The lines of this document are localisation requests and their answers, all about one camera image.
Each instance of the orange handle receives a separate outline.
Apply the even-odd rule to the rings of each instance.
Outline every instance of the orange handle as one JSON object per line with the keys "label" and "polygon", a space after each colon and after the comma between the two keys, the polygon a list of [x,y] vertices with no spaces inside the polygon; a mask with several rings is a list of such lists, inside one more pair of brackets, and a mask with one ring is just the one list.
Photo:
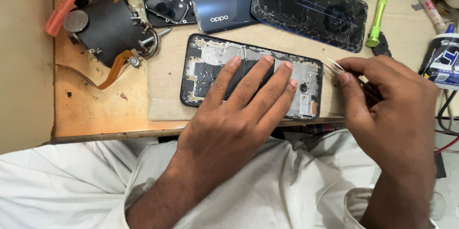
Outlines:
{"label": "orange handle", "polygon": [[46,26],[44,27],[46,32],[54,37],[59,33],[60,27],[64,24],[64,19],[68,12],[73,7],[75,0],[62,0],[59,5],[54,9],[53,13],[49,17]]}

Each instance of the oppo logo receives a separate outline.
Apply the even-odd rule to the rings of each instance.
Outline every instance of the oppo logo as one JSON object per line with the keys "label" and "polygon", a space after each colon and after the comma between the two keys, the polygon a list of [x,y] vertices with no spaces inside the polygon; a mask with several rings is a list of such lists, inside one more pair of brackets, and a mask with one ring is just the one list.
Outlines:
{"label": "oppo logo", "polygon": [[225,19],[228,19],[228,16],[224,16],[224,17],[212,17],[210,19],[211,22],[217,22],[217,21],[223,21]]}

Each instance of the wall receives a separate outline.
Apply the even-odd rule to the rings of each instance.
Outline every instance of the wall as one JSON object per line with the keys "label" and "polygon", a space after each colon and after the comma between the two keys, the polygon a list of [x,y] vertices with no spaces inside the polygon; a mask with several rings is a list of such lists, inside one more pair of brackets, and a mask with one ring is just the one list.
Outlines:
{"label": "wall", "polygon": [[54,124],[53,0],[0,0],[0,154],[50,139]]}

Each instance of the camera lens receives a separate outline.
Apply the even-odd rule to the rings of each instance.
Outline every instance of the camera lens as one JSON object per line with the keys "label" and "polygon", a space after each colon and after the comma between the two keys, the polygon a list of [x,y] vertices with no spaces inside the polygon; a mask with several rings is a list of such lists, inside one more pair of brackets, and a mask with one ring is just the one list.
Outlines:
{"label": "camera lens", "polygon": [[161,6],[161,9],[160,9],[160,10],[161,10],[161,12],[163,12],[164,14],[169,13],[169,7],[167,7],[167,6]]}
{"label": "camera lens", "polygon": [[303,84],[300,85],[300,91],[301,91],[302,93],[304,93],[304,92],[307,91],[307,85],[306,85],[306,83],[303,83]]}

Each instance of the white clothing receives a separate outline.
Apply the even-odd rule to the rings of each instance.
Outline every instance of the white clothing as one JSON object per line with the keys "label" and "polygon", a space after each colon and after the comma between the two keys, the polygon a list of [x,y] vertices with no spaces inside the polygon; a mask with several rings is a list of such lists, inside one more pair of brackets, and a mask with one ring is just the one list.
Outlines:
{"label": "white clothing", "polygon": [[[371,190],[360,188],[370,185],[374,162],[347,130],[306,137],[306,144],[269,138],[174,228],[362,229]],[[0,228],[128,229],[125,210],[161,176],[176,146],[151,139],[138,158],[117,140],[2,155]]]}

